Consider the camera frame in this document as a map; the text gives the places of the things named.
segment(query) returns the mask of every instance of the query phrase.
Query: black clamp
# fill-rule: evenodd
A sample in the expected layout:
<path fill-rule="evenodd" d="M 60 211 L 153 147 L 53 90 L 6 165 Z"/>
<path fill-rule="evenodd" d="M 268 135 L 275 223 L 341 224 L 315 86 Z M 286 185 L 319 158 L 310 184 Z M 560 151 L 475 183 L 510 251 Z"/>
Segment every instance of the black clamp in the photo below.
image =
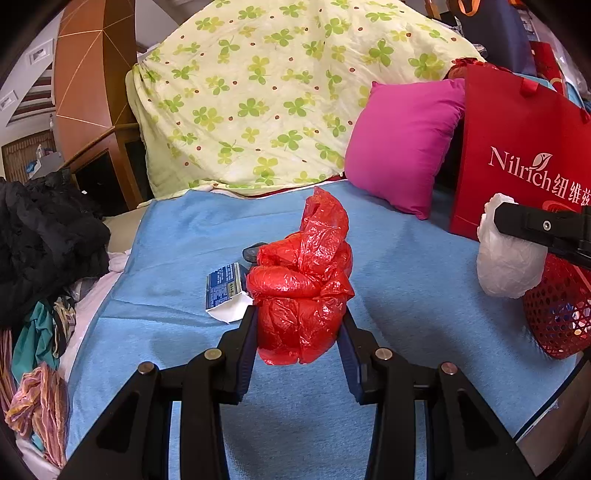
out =
<path fill-rule="evenodd" d="M 591 207 L 581 213 L 546 212 L 516 203 L 501 203 L 495 225 L 505 235 L 544 245 L 557 257 L 591 269 Z"/>

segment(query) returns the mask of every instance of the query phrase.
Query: white plastic bag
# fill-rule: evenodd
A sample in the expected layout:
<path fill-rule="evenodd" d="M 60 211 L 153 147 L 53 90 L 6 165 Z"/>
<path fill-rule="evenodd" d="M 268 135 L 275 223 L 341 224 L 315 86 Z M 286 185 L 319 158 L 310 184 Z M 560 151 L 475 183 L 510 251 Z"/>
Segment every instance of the white plastic bag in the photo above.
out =
<path fill-rule="evenodd" d="M 495 210 L 511 197 L 497 193 L 484 206 L 480 219 L 476 259 L 478 281 L 487 295 L 518 299 L 542 280 L 548 249 L 542 245 L 500 233 L 495 225 Z"/>

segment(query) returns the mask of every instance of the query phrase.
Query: metal screw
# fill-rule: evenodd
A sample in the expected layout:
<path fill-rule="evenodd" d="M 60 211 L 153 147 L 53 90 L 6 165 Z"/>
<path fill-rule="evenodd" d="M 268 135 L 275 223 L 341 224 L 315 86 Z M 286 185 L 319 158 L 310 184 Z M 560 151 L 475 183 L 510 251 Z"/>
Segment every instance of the metal screw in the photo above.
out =
<path fill-rule="evenodd" d="M 152 362 L 141 362 L 138 365 L 138 372 L 141 375 L 148 375 L 154 371 L 155 365 Z"/>
<path fill-rule="evenodd" d="M 375 356 L 380 360 L 390 360 L 392 358 L 392 350 L 388 348 L 378 348 L 375 351 Z"/>
<path fill-rule="evenodd" d="M 219 348 L 210 348 L 205 350 L 205 358 L 207 360 L 217 360 L 222 356 L 222 351 Z"/>
<path fill-rule="evenodd" d="M 451 362 L 445 362 L 444 364 L 441 364 L 441 370 L 447 375 L 457 374 L 457 367 Z"/>

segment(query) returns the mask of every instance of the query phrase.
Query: pile of clothes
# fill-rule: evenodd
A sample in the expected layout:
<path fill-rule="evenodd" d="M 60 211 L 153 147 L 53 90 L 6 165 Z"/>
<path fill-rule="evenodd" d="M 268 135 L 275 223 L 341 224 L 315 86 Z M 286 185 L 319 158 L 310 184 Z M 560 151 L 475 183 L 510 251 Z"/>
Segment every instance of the pile of clothes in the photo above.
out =
<path fill-rule="evenodd" d="M 0 178 L 0 225 L 0 407 L 12 430 L 62 468 L 68 399 L 59 359 L 75 302 L 108 272 L 111 234 L 68 170 L 25 185 Z"/>

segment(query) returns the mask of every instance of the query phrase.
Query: black jacket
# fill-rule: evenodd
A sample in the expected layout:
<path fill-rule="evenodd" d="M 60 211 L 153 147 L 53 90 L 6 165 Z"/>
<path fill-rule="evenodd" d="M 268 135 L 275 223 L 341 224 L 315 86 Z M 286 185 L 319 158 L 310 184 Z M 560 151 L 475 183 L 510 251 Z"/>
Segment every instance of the black jacket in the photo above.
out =
<path fill-rule="evenodd" d="M 0 178 L 0 327 L 76 280 L 106 274 L 110 235 L 69 170 L 25 185 Z"/>

